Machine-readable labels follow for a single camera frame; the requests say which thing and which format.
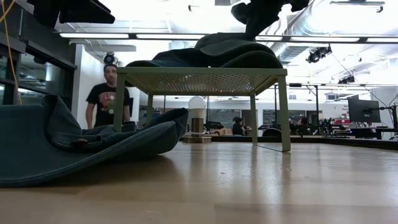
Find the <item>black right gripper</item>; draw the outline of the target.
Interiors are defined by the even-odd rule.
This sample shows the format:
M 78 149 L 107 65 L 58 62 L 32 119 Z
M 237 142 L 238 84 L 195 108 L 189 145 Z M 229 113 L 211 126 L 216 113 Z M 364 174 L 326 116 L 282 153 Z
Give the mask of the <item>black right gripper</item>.
M 264 29 L 274 23 L 282 7 L 290 4 L 291 11 L 296 12 L 308 6 L 310 0 L 250 0 L 241 2 L 231 8 L 231 14 L 246 25 L 245 35 L 255 39 Z

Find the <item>dark green cap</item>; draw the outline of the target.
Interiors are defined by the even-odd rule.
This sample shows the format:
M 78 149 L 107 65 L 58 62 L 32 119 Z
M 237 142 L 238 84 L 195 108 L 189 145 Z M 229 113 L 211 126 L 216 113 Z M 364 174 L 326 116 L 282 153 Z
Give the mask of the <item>dark green cap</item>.
M 275 53 L 269 47 L 260 44 L 255 39 L 248 38 L 245 33 L 218 32 L 208 34 L 199 39 L 194 48 L 214 57 L 234 53 L 240 55 L 252 51 L 267 52 L 275 57 Z
M 265 51 L 251 51 L 221 65 L 223 68 L 283 68 L 277 57 Z

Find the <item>green perforated metal shelf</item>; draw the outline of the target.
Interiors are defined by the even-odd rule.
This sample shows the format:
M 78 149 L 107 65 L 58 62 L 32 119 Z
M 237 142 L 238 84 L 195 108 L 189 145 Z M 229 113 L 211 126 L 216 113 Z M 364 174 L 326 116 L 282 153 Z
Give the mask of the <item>green perforated metal shelf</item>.
M 250 97 L 252 143 L 258 146 L 256 96 L 273 85 L 279 89 L 281 148 L 291 151 L 289 109 L 283 68 L 196 68 L 196 67 L 122 67 L 118 69 L 114 129 L 121 130 L 125 83 L 148 95 L 147 120 L 152 119 L 155 95 L 248 96 Z

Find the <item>black ceiling spotlight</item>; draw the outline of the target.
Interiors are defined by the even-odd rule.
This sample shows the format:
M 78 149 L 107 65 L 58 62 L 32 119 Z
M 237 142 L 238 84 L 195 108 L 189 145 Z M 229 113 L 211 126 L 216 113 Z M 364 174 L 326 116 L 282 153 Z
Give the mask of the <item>black ceiling spotlight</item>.
M 331 46 L 318 47 L 309 51 L 309 56 L 305 59 L 308 63 L 317 63 L 321 59 L 325 58 L 327 55 L 332 53 Z
M 348 75 L 347 77 L 340 79 L 338 81 L 338 84 L 341 84 L 341 85 L 350 84 L 350 83 L 354 83 L 355 80 L 356 79 L 355 79 L 354 75 Z

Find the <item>brass lamp with white globe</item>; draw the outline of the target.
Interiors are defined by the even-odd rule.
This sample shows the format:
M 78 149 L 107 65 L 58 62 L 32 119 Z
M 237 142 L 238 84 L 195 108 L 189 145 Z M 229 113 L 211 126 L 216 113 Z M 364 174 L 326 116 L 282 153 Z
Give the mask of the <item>brass lamp with white globe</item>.
M 201 96 L 194 96 L 188 102 L 188 127 L 189 130 L 183 137 L 184 143 L 208 144 L 211 137 L 205 131 L 206 101 Z

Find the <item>person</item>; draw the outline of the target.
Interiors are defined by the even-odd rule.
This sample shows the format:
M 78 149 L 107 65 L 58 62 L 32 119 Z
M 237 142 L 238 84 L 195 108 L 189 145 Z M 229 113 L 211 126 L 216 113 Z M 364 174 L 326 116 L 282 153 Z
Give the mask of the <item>person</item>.
M 293 135 L 309 135 L 308 121 L 306 117 L 302 117 L 297 121 L 297 124 L 290 124 L 290 133 Z
M 112 125 L 114 121 L 114 103 L 116 99 L 117 66 L 104 66 L 105 83 L 95 85 L 87 99 L 86 123 L 88 129 Z
M 243 119 L 240 117 L 234 117 L 233 122 L 233 136 L 247 136 L 248 132 L 252 130 L 251 127 L 243 125 Z

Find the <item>black computer monitor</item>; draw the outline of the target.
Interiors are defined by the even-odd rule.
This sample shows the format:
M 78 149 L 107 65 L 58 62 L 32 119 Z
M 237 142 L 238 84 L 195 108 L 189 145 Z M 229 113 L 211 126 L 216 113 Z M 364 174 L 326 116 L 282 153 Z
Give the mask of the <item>black computer monitor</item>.
M 380 123 L 379 102 L 372 100 L 349 99 L 349 119 L 357 123 Z

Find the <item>overhead LED light bar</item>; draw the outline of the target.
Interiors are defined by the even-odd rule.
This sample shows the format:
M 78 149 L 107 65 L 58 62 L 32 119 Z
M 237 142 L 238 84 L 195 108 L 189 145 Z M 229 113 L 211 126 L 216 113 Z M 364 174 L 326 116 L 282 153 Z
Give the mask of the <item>overhead LED light bar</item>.
M 94 39 L 94 40 L 199 40 L 205 34 L 177 34 L 177 33 L 88 33 L 88 32 L 60 32 L 66 39 Z M 259 42 L 285 43 L 320 43 L 320 44 L 398 44 L 398 36 L 338 36 L 338 35 L 259 35 Z

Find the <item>silver ventilation duct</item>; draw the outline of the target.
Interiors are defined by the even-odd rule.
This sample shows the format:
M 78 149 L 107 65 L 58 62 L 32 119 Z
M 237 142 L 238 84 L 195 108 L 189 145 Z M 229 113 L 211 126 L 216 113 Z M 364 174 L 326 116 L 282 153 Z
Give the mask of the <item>silver ventilation duct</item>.
M 314 0 L 282 33 L 398 37 L 398 0 Z M 398 57 L 398 44 L 331 44 L 338 58 Z

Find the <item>black aluminium table frame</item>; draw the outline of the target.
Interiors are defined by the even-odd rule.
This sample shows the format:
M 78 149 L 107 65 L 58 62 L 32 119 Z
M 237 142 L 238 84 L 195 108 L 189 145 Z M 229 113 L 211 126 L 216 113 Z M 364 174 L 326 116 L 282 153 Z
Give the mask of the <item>black aluminium table frame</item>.
M 213 142 L 252 142 L 250 136 L 210 136 Z M 350 147 L 366 147 L 371 149 L 383 149 L 398 151 L 397 141 L 385 141 L 377 139 L 355 139 L 355 138 L 324 138 L 321 136 L 290 137 L 291 143 L 300 144 L 334 144 Z

